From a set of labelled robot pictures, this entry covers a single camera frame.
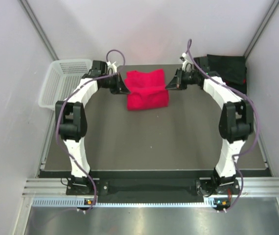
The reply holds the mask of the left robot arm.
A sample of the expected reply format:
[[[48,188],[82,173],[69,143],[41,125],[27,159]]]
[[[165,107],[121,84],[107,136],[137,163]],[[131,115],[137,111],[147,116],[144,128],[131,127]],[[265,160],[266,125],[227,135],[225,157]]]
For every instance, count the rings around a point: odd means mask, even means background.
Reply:
[[[117,70],[116,63],[93,61],[91,69],[82,76],[73,93],[55,104],[56,139],[63,141],[62,149],[69,155],[71,163],[67,195],[95,193],[85,150],[85,135],[88,130],[85,106],[100,88],[109,89],[112,94],[130,92]]]

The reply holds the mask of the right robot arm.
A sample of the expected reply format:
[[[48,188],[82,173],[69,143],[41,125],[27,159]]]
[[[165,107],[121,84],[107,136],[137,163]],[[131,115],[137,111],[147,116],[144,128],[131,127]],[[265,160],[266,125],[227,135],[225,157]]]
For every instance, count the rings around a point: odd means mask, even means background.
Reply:
[[[197,85],[221,108],[218,124],[222,147],[217,165],[210,179],[198,181],[197,191],[204,197],[227,193],[238,187],[236,180],[237,160],[249,135],[254,130],[254,113],[251,104],[226,87],[217,72],[205,72],[195,61],[190,61],[186,53],[180,57],[181,68],[177,69],[167,90],[185,90],[189,85]]]

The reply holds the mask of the pink t shirt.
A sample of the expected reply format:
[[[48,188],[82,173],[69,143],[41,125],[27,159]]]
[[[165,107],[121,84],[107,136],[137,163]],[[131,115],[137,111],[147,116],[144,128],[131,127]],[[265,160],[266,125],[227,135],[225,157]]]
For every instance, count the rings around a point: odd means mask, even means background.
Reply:
[[[127,110],[140,111],[167,107],[169,92],[165,89],[164,70],[126,73],[125,85],[130,94],[127,95]]]

